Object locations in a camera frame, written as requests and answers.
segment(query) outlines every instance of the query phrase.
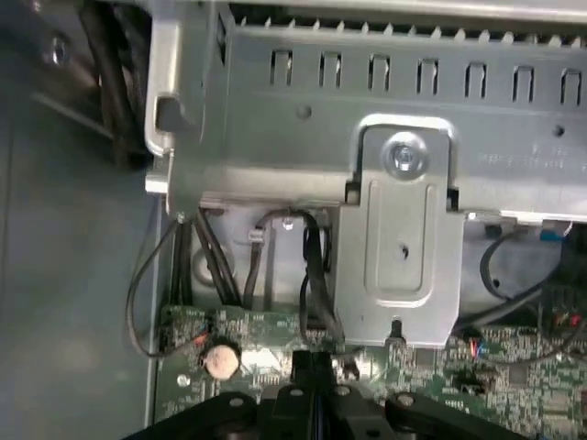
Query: hole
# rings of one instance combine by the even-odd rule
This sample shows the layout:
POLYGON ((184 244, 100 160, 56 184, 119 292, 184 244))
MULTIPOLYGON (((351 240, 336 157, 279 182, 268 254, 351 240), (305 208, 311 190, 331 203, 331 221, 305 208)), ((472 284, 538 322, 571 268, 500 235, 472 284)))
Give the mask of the hole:
POLYGON ((155 128, 161 132, 180 133, 190 128, 183 117, 182 103, 174 96, 160 96, 155 112, 155 128))
POLYGON ((310 116, 312 115, 312 107, 310 105, 300 105, 295 110, 295 115, 299 119, 302 119, 303 121, 305 121, 306 119, 309 119, 310 116))
POLYGON ((401 250, 401 256, 402 259, 404 259, 404 261, 407 260, 407 258, 410 256, 410 248, 406 245, 400 245, 400 250, 401 250))
POLYGON ((457 188, 447 189, 447 209, 449 211, 459 210, 459 190, 457 188))
POLYGON ((565 134, 565 127, 564 126, 555 126, 554 130, 552 130, 552 134, 555 138, 561 138, 565 134))

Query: ventilation slot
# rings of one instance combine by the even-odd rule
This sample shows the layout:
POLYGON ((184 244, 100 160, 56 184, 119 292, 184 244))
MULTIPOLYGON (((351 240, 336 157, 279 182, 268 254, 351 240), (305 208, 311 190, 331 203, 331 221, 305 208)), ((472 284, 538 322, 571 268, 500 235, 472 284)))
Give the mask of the ventilation slot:
POLYGON ((518 66, 514 71, 514 87, 512 90, 512 101, 534 101, 534 68, 529 66, 518 66))
POLYGON ((291 50, 274 50, 271 53, 271 85, 285 83, 292 85, 294 57, 291 50))
POLYGON ((386 55, 372 54, 369 58, 369 90, 389 91, 391 59, 386 55))
POLYGON ((221 16, 218 16, 218 22, 216 24, 216 44, 218 46, 220 60, 224 65, 227 57, 227 28, 224 26, 221 16))
POLYGON ((418 62, 415 84, 417 94, 438 93, 438 60, 420 60, 418 62))
POLYGON ((581 105, 582 72, 566 69, 560 78, 560 103, 562 105, 581 105))
POLYGON ((323 52, 320 56, 320 87, 340 88, 342 72, 342 54, 338 52, 323 52))
POLYGON ((480 97, 487 93, 487 64, 472 62, 465 71, 465 97, 480 97))

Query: screw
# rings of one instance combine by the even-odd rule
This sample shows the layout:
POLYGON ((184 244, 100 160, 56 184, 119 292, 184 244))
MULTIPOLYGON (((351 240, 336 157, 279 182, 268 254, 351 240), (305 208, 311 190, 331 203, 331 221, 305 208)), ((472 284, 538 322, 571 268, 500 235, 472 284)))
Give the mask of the screw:
POLYGON ((231 399, 228 404, 230 406, 237 407, 237 406, 242 405, 243 403, 244 403, 244 401, 242 399, 239 399, 238 397, 235 397, 234 399, 231 399))
POLYGON ((349 387, 336 387, 335 393, 339 396, 348 396, 350 394, 349 387))
POLYGON ((182 388, 188 387, 191 382, 192 380, 189 378, 189 376, 186 376, 184 374, 180 374, 177 377, 177 384, 182 388))
POLYGON ((397 397, 397 401, 400 402, 403 406, 412 406, 414 404, 414 398, 412 396, 408 396, 407 394, 400 394, 397 397))
POLYGON ((284 217, 282 224, 283 229, 285 229, 286 231, 291 231, 292 229, 294 229, 294 219, 291 217, 284 217))
POLYGON ((415 166, 414 151, 407 146, 398 147, 393 151, 393 165, 400 171, 411 171, 415 166))
POLYGON ((58 67, 65 66, 70 60, 67 41, 60 36, 55 36, 51 40, 50 60, 58 67))

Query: black plastic part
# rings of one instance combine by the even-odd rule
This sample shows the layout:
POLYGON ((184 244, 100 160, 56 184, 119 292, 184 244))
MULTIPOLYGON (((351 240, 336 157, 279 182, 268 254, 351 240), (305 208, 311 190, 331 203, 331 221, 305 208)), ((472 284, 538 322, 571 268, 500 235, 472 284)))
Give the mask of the black plastic part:
POLYGON ((527 440, 502 426, 412 392, 393 395, 385 403, 385 414, 392 426, 438 440, 527 440))
POLYGON ((253 429, 256 415, 257 403, 252 397, 223 392, 125 440, 212 440, 253 429))
POLYGON ((393 394, 385 409, 346 384, 337 385, 328 353, 293 353, 292 384, 255 401, 222 393, 126 440, 522 440, 522 435, 428 397, 393 394))

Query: wire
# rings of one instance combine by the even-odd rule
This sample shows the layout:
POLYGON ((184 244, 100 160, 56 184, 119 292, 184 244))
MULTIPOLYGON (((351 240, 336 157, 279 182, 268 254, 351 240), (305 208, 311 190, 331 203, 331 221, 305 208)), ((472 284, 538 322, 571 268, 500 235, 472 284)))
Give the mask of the wire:
POLYGON ((232 269, 228 264, 227 256, 225 255, 214 231, 212 230, 212 226, 208 222, 208 218, 205 215, 205 212, 202 208, 198 208, 195 213, 194 222, 201 228, 201 233, 205 238, 205 241, 210 246, 210 250, 214 255, 214 260, 220 270, 220 274, 222 275, 222 279, 227 287, 227 292, 231 297, 231 305, 242 306, 242 301, 240 300, 240 293, 238 291, 238 285, 235 281, 234 277, 232 276, 232 269))
POLYGON ((300 312, 299 312, 299 319, 300 319, 300 337, 302 338, 302 342, 307 346, 310 346, 311 343, 308 339, 307 335, 307 328, 308 328, 308 309, 306 303, 306 295, 308 290, 308 274, 304 275, 304 279, 302 280, 302 286, 300 287, 300 312))
POLYGON ((554 358, 559 353, 567 353, 569 351, 569 349, 572 347, 572 345, 578 341, 578 339, 581 337, 582 332, 586 328, 587 328, 587 319, 583 319, 579 323, 579 325, 575 328, 575 330, 572 332, 572 334, 562 342, 562 344, 553 348, 552 350, 550 350, 548 353, 546 353, 544 355, 532 357, 529 359, 517 359, 517 360, 513 360, 513 361, 494 360, 494 359, 487 359, 487 358, 483 358, 483 357, 479 357, 479 360, 481 360, 482 362, 485 362, 487 364, 495 365, 497 367, 508 367, 508 366, 512 366, 512 365, 524 366, 524 365, 537 364, 538 362, 543 362, 545 360, 549 360, 551 358, 554 358))
MULTIPOLYGON (((283 208, 269 211, 265 214, 255 227, 259 230, 265 230, 267 224, 275 218, 303 218, 307 227, 307 240, 306 240, 306 274, 308 277, 308 283, 310 285, 310 292, 312 293, 312 303, 316 308, 316 314, 327 331, 335 338, 336 341, 344 340, 344 332, 342 325, 338 322, 330 297, 328 295, 327 282, 325 278, 325 272, 322 260, 322 245, 320 243, 320 228, 317 221, 308 212, 283 208)), ((244 298, 245 304, 249 305, 249 299, 252 299, 252 295, 255 290, 257 283, 257 277, 259 275, 260 257, 262 249, 261 243, 254 243, 251 246, 251 260, 249 275, 247 282, 245 283, 244 298)))
POLYGON ((457 320, 457 323, 453 328, 453 332, 464 330, 467 327, 483 326, 490 324, 494 321, 503 318, 504 316, 507 316, 512 312, 515 312, 519 308, 529 304, 530 302, 534 301, 540 296, 542 287, 544 287, 544 285, 552 278, 556 270, 559 268, 559 265, 557 265, 557 267, 553 269, 544 280, 534 284, 533 286, 529 287, 524 291, 519 292, 512 298, 503 296, 500 292, 497 291, 497 289, 493 285, 491 273, 489 272, 489 261, 491 260, 491 257, 493 256, 497 248, 500 247, 504 241, 519 235, 521 232, 523 231, 517 230, 510 234, 505 234, 499 237, 497 240, 495 240, 485 251, 485 254, 482 258, 482 262, 480 264, 480 272, 482 276, 483 286, 485 286, 485 289, 487 289, 487 291, 489 291, 489 293, 491 293, 493 296, 496 296, 501 299, 506 299, 506 302, 503 304, 499 304, 495 307, 492 307, 488 310, 485 310, 483 312, 475 313, 470 316, 465 316, 464 318, 457 320))
POLYGON ((112 7, 95 0, 86 0, 79 17, 100 74, 103 97, 106 98, 103 105, 112 113, 111 120, 116 128, 115 162, 118 166, 127 167, 131 165, 131 154, 144 155, 147 150, 128 100, 116 40, 108 26, 114 20, 112 7))
POLYGON ((181 225, 181 252, 180 252, 180 293, 182 305, 194 305, 192 291, 192 222, 181 225))
POLYGON ((183 344, 175 346, 166 352, 150 353, 148 349, 146 349, 143 345, 140 344, 140 341, 138 340, 137 336, 137 328, 135 327, 135 298, 137 296, 138 286, 140 285, 140 282, 142 281, 142 278, 145 276, 147 270, 149 270, 149 267, 153 260, 159 255, 163 246, 171 237, 173 237, 173 234, 177 231, 178 225, 179 224, 177 221, 173 221, 170 223, 165 233, 163 233, 163 235, 161 236, 161 239, 157 246, 149 254, 143 265, 136 271, 136 275, 132 278, 130 285, 128 287, 127 304, 125 307, 125 322, 127 324, 128 336, 130 337, 130 342, 132 343, 132 346, 141 355, 144 355, 150 359, 166 358, 172 355, 173 353, 183 350, 184 348, 194 343, 193 339, 190 339, 189 341, 186 341, 183 344))
POLYGON ((530 286, 528 289, 521 291, 517 294, 514 295, 504 295, 503 293, 499 292, 497 290, 497 288, 495 287, 495 285, 493 284, 493 278, 491 275, 491 272, 489 270, 489 264, 492 260, 493 254, 495 254, 495 251, 507 240, 510 240, 512 238, 515 237, 519 237, 523 234, 526 233, 526 230, 524 229, 517 229, 514 232, 511 232, 509 234, 504 234, 502 236, 500 236, 497 240, 495 240, 488 248, 487 250, 485 250, 485 252, 483 253, 483 256, 481 258, 481 263, 479 264, 479 272, 481 273, 481 280, 483 282, 483 286, 485 286, 485 289, 487 289, 487 291, 493 295, 496 298, 499 298, 500 300, 504 300, 504 301, 513 301, 516 298, 520 297, 520 296, 524 296, 524 295, 532 295, 535 292, 539 292, 542 290, 542 287, 544 287, 544 285, 552 278, 552 276, 554 275, 554 273, 556 272, 556 270, 559 268, 559 265, 557 265, 556 268, 554 268, 547 276, 546 278, 544 278, 544 280, 537 282, 536 284, 534 284, 533 286, 530 286))
POLYGON ((194 222, 195 233, 198 235, 200 240, 200 244, 202 246, 202 252, 204 253, 204 258, 206 260, 206 264, 208 266, 208 270, 210 270, 210 275, 212 276, 212 282, 216 287, 216 292, 218 293, 218 297, 220 298, 220 302, 224 305, 231 305, 232 298, 230 296, 230 292, 227 289, 227 285, 225 284, 224 279, 222 278, 222 274, 220 273, 220 268, 218 267, 218 263, 214 254, 212 253, 212 249, 210 248, 210 244, 205 238, 204 231, 202 226, 196 222, 194 222))

